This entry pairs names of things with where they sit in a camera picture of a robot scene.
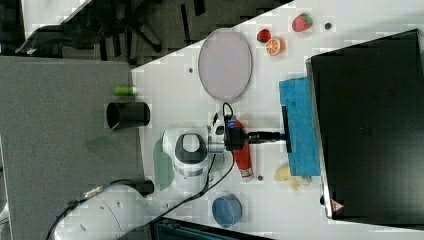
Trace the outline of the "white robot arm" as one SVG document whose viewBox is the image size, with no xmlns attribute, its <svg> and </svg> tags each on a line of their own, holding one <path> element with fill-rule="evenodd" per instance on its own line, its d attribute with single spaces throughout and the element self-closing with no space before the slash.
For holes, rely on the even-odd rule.
<svg viewBox="0 0 424 240">
<path fill-rule="evenodd" d="M 55 225 L 53 238 L 119 240 L 206 193 L 214 156 L 288 139 L 288 130 L 248 132 L 234 115 L 221 112 L 207 126 L 168 128 L 153 150 L 152 180 L 117 180 L 85 193 Z"/>
</svg>

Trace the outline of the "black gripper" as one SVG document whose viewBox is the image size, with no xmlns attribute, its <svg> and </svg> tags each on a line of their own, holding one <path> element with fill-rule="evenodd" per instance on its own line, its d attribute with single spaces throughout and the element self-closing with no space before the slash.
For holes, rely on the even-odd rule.
<svg viewBox="0 0 424 240">
<path fill-rule="evenodd" d="M 243 150 L 245 144 L 263 144 L 282 141 L 281 138 L 258 138 L 260 137 L 281 137 L 279 132 L 246 132 L 243 124 L 235 117 L 225 116 L 225 137 L 224 145 L 227 151 Z"/>
</svg>

